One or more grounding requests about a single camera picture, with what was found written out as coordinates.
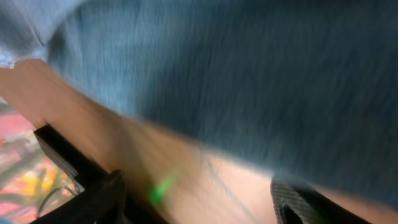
black cable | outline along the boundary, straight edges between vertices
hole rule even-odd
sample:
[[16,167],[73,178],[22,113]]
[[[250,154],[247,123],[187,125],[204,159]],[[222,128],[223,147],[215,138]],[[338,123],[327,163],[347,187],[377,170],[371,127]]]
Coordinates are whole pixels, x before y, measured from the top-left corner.
[[68,190],[73,196],[76,196],[76,194],[67,186],[62,186],[62,187],[57,187],[56,189],[52,190],[47,196],[45,196],[45,198],[43,199],[43,202],[40,204],[39,209],[37,210],[37,218],[40,218],[40,214],[43,211],[43,208],[45,206],[45,204],[47,203],[47,201],[50,199],[50,197],[55,194],[57,191],[62,190],[62,189],[66,189]]
[[77,193],[77,194],[80,194],[80,193],[81,193],[81,190],[80,190],[79,184],[75,181],[75,179],[72,179],[72,184],[73,184],[73,186],[75,187],[76,193]]

